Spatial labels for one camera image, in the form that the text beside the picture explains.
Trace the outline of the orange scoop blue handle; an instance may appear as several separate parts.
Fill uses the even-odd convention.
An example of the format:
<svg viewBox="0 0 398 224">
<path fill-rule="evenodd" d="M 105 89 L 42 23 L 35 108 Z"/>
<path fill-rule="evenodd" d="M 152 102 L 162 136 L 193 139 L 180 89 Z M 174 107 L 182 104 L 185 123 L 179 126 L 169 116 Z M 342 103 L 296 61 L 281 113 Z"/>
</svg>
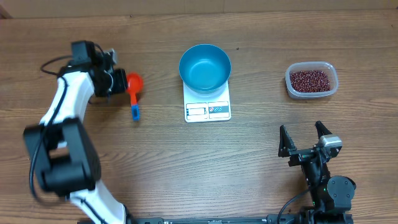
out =
<svg viewBox="0 0 398 224">
<path fill-rule="evenodd" d="M 144 87 L 144 81 L 142 77 L 135 72 L 127 74 L 127 92 L 130 95 L 132 119 L 134 121 L 140 120 L 139 105 L 137 100 L 137 94 L 142 91 Z"/>
</svg>

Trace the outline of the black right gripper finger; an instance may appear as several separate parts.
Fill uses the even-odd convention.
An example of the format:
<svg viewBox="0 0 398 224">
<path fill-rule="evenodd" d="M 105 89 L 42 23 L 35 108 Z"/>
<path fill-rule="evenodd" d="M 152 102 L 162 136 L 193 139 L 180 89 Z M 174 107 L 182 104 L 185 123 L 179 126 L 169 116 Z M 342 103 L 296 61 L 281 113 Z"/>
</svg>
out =
<svg viewBox="0 0 398 224">
<path fill-rule="evenodd" d="M 291 153 L 296 150 L 296 146 L 292 138 L 288 134 L 284 125 L 280 126 L 279 128 L 279 136 L 280 136 L 280 141 L 279 141 L 278 156 L 289 157 Z"/>
<path fill-rule="evenodd" d="M 330 134 L 332 134 L 332 132 L 329 131 L 329 130 L 326 128 L 326 126 L 325 126 L 321 121 L 317 121 L 317 122 L 315 123 L 315 127 L 316 127 L 316 129 L 317 129 L 317 134 L 318 134 L 318 137 L 319 137 L 319 138 L 322 137 L 322 136 L 324 136 L 324 135 L 330 135 Z"/>
</svg>

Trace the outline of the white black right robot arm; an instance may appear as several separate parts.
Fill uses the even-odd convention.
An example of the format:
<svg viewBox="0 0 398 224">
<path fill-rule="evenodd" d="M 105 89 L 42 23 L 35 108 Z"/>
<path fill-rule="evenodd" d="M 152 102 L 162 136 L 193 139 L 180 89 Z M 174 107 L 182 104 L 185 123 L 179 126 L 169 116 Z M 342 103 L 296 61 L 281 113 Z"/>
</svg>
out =
<svg viewBox="0 0 398 224">
<path fill-rule="evenodd" d="M 288 157 L 289 166 L 300 166 L 308 189 L 299 193 L 280 209 L 277 223 L 353 223 L 351 201 L 356 183 L 349 177 L 331 176 L 327 163 L 335 158 L 343 147 L 341 138 L 329 131 L 321 121 L 315 123 L 318 142 L 311 148 L 298 150 L 284 125 L 279 129 L 279 157 Z M 298 198 L 309 193 L 312 205 L 302 207 L 297 214 L 285 214 L 284 210 Z"/>
</svg>

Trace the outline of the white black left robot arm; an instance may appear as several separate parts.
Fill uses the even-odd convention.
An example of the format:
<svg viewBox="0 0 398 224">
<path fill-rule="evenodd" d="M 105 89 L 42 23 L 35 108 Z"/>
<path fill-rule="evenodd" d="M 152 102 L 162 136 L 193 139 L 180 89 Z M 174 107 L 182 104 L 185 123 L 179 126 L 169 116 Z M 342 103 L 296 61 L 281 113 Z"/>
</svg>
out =
<svg viewBox="0 0 398 224">
<path fill-rule="evenodd" d="M 68 63 L 58 72 L 58 88 L 39 124 L 25 128 L 23 137 L 30 155 L 29 187 L 53 192 L 84 211 L 92 223 L 134 223 L 125 205 L 118 202 L 101 180 L 100 159 L 84 126 L 86 106 L 92 96 L 109 97 L 127 89 L 126 73 L 114 69 L 114 49 L 81 40 L 72 43 Z"/>
</svg>

